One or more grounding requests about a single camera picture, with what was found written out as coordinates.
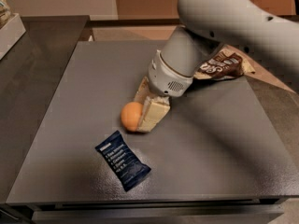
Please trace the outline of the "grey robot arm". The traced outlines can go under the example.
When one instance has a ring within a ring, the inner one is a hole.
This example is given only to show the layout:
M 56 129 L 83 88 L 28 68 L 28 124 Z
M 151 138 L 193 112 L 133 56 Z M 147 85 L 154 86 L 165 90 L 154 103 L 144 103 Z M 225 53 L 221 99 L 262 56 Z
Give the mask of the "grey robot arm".
M 135 100 L 142 104 L 136 129 L 150 132 L 192 84 L 199 65 L 227 44 L 245 51 L 294 91 L 299 89 L 299 23 L 250 0 L 178 0 L 181 25 L 155 53 Z

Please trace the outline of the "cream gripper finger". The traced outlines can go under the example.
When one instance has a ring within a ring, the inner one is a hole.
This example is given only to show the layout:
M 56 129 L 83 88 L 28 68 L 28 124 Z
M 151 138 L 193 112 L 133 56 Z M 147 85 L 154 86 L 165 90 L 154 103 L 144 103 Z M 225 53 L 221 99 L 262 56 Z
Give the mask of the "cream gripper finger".
M 157 95 L 143 95 L 137 96 L 136 100 L 143 105 L 137 130 L 141 133 L 149 133 L 170 110 L 169 98 Z
M 134 101 L 143 103 L 146 97 L 149 95 L 150 89 L 149 89 L 149 80 L 147 77 L 143 77 L 137 92 L 135 94 Z

